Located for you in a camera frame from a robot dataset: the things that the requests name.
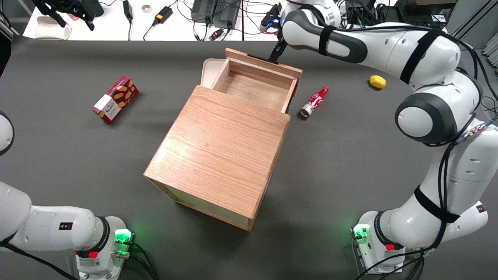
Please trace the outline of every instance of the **dark gray table surface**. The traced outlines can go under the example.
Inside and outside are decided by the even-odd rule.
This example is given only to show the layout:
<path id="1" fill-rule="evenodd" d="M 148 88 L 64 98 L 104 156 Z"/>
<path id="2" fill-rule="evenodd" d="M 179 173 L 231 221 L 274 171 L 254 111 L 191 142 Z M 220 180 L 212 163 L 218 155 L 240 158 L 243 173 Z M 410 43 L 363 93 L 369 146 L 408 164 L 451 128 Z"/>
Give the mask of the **dark gray table surface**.
<path id="1" fill-rule="evenodd" d="M 411 90 L 391 76 L 311 51 L 285 51 L 280 62 L 303 69 L 303 76 L 251 233 L 175 204 L 142 176 L 200 82 L 205 59 L 224 58 L 225 47 L 267 57 L 273 46 L 18 37 L 0 78 L 0 110 L 16 132 L 12 149 L 0 158 L 0 179 L 26 192 L 34 205 L 121 217 L 162 280 L 352 280 L 357 273 L 349 228 L 366 211 L 404 203 L 433 153 L 396 128 L 394 112 Z M 368 86 L 373 74 L 386 77 L 382 91 Z M 131 77 L 140 94 L 108 126 L 91 108 L 120 75 Z M 307 121 L 297 118 L 323 86 L 331 90 L 320 108 Z M 427 258 L 423 280 L 496 278 L 496 184 L 494 179 L 482 197 L 488 224 L 443 243 Z M 36 255 L 68 269 L 66 253 Z M 146 277 L 129 261 L 121 279 Z M 63 279 L 4 252 L 0 278 Z"/>

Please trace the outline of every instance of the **white tray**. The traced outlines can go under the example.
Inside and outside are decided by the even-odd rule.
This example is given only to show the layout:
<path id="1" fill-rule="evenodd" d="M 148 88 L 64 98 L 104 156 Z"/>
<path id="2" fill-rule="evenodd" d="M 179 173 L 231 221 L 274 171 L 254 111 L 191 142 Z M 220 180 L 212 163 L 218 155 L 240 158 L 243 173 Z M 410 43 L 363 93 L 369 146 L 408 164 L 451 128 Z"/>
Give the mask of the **white tray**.
<path id="1" fill-rule="evenodd" d="M 221 70 L 225 58 L 208 58 L 202 65 L 201 86 L 211 88 L 216 76 Z"/>

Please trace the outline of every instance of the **white table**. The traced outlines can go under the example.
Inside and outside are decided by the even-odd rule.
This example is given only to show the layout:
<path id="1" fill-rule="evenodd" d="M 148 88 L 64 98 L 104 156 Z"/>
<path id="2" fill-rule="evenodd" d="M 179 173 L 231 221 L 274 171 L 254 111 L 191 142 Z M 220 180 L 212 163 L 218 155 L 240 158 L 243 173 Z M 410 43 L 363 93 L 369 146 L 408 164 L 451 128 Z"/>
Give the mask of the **white table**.
<path id="1" fill-rule="evenodd" d="M 133 25 L 131 28 L 131 40 L 141 41 L 143 40 L 143 35 L 149 29 L 154 20 L 155 15 L 165 6 L 173 3 L 174 0 L 129 0 L 132 11 L 133 11 Z M 185 4 L 182 0 L 176 2 L 171 8 L 173 9 L 173 14 L 163 23 L 154 27 L 147 37 L 147 41 L 196 41 L 193 35 L 193 23 L 192 21 L 184 18 L 184 16 L 190 18 L 190 9 L 187 7 L 192 7 L 194 0 L 186 0 Z M 273 34 L 264 34 L 259 31 L 259 23 L 265 16 L 272 5 L 278 3 L 278 0 L 249 0 L 256 2 L 263 2 L 267 4 L 259 4 L 247 2 L 244 0 L 244 26 L 245 26 L 245 40 L 247 41 L 276 41 L 277 38 Z M 107 4 L 112 3 L 112 0 L 100 0 Z M 377 0 L 376 4 L 390 4 L 394 5 L 396 0 Z M 148 4 L 152 7 L 152 11 L 149 13 L 144 13 L 141 7 Z M 72 27 L 71 35 L 69 40 L 88 40 L 88 41 L 126 41 L 128 40 L 128 28 L 129 23 L 123 14 L 123 3 L 122 0 L 117 0 L 112 6 L 102 5 L 104 8 L 104 14 L 102 16 L 96 17 L 94 19 L 95 29 L 90 31 L 86 24 L 82 20 L 73 21 L 69 15 L 63 13 L 62 18 Z M 23 36 L 34 38 L 35 37 L 35 27 L 37 25 L 37 18 L 42 16 L 40 11 L 35 8 L 33 15 L 31 16 L 29 23 L 24 31 Z M 231 30 L 230 34 L 225 38 L 225 40 L 230 41 L 241 41 L 242 40 L 242 10 L 239 10 L 239 19 L 236 23 L 236 29 Z M 210 25 L 207 32 L 207 37 L 216 31 L 217 27 Z M 205 34 L 206 25 L 205 23 L 196 23 L 195 30 L 197 34 L 202 38 Z"/>

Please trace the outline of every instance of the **red aluminum bottle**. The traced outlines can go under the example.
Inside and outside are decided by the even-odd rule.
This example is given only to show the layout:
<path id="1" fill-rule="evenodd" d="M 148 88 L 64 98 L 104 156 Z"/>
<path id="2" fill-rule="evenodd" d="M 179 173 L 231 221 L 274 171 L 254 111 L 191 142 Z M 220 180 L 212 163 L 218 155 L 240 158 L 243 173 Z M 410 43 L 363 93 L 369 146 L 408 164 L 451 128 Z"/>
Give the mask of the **red aluminum bottle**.
<path id="1" fill-rule="evenodd" d="M 320 106 L 320 103 L 322 103 L 323 99 L 325 98 L 325 95 L 329 92 L 328 87 L 323 87 L 323 89 L 317 93 L 315 93 L 310 100 L 308 100 L 308 103 L 306 103 L 301 110 L 299 110 L 299 113 L 305 118 L 308 118 L 311 116 L 311 114 Z"/>

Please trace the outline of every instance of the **yellow sponge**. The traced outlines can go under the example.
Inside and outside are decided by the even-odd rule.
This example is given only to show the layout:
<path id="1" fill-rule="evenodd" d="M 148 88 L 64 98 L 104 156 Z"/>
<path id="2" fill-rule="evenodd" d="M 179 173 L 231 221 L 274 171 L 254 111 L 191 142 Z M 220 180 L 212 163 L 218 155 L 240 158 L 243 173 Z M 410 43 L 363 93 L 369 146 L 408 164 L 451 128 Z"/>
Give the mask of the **yellow sponge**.
<path id="1" fill-rule="evenodd" d="M 370 77 L 370 84 L 378 89 L 382 89 L 385 87 L 385 79 L 378 75 L 373 75 Z"/>

